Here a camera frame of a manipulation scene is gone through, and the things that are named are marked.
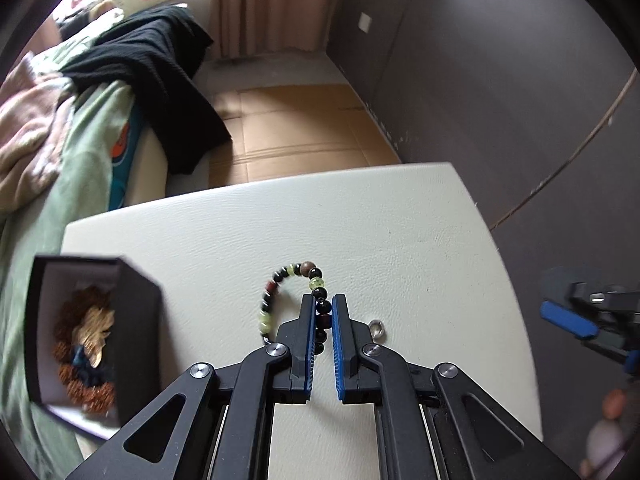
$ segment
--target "metal ring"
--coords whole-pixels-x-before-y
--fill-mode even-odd
[[[369,321],[369,331],[373,340],[380,339],[385,335],[385,325],[379,319]]]

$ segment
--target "curtain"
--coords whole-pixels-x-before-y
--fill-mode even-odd
[[[324,48],[338,0],[211,0],[214,57]]]

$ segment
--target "black box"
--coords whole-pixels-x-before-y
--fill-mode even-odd
[[[54,359],[54,325],[75,290],[110,291],[114,322],[102,361],[111,371],[115,409],[89,417],[68,399]],[[106,440],[160,393],[158,323],[162,292],[120,258],[37,255],[24,313],[24,367],[31,401],[88,437]]]

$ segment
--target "metal screw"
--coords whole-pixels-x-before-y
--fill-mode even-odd
[[[385,326],[379,319],[372,319],[371,321],[369,321],[369,331],[371,332],[371,337],[374,340],[380,339],[383,335],[385,335]]]
[[[380,352],[382,352],[382,346],[369,343],[362,347],[362,352],[364,355],[368,355],[369,357],[375,357],[376,355],[380,355]]]
[[[595,294],[591,294],[589,296],[591,303],[603,303],[604,302],[604,294],[601,292],[596,292]]]
[[[208,376],[210,371],[211,371],[211,367],[208,364],[198,363],[191,367],[191,369],[189,370],[189,373],[191,374],[191,377],[194,377],[196,379],[201,379],[203,377]]]
[[[266,346],[267,354],[271,356],[283,355],[287,351],[287,347],[282,343],[271,343]]]
[[[438,373],[447,379],[452,379],[458,374],[458,367],[451,363],[442,363],[438,366]]]

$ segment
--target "beaded bracelet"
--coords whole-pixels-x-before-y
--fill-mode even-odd
[[[324,342],[326,341],[325,330],[331,328],[331,303],[326,300],[326,289],[324,288],[324,280],[322,279],[322,270],[316,267],[313,262],[303,262],[301,264],[291,264],[282,267],[273,273],[273,278],[267,282],[262,295],[262,304],[258,318],[260,323],[258,328],[262,335],[265,345],[273,343],[269,336],[271,332],[271,310],[273,308],[273,299],[278,286],[285,278],[289,276],[304,276],[309,278],[309,288],[311,295],[316,300],[316,355],[321,354],[324,350]]]

